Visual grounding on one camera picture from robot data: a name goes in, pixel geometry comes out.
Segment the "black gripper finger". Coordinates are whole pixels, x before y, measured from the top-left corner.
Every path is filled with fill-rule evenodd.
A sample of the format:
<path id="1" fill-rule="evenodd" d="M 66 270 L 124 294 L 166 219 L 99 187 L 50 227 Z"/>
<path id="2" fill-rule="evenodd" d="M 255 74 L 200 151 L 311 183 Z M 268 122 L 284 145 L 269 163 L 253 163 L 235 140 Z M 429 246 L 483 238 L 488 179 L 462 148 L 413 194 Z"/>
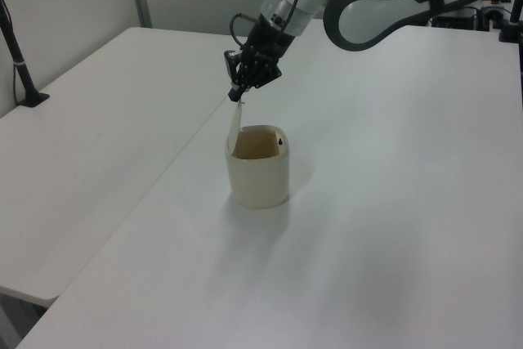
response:
<path id="1" fill-rule="evenodd" d="M 250 86 L 247 83 L 239 80 L 232 80 L 230 85 L 231 88 L 228 92 L 228 98 L 232 102 L 239 102 L 242 98 L 242 95 L 250 89 Z"/>
<path id="2" fill-rule="evenodd" d="M 242 60 L 241 50 L 227 50 L 224 52 L 226 70 L 233 84 L 239 83 L 238 67 Z"/>

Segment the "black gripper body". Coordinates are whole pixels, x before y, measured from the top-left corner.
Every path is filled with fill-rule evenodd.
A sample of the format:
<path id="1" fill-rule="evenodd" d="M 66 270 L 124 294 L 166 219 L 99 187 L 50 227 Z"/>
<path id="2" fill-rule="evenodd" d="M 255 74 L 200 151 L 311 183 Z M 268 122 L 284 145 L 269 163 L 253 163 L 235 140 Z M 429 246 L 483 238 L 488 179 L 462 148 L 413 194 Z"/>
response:
<path id="1" fill-rule="evenodd" d="M 242 47 L 239 85 L 245 89 L 259 88 L 279 78 L 279 60 L 294 39 L 260 14 Z"/>

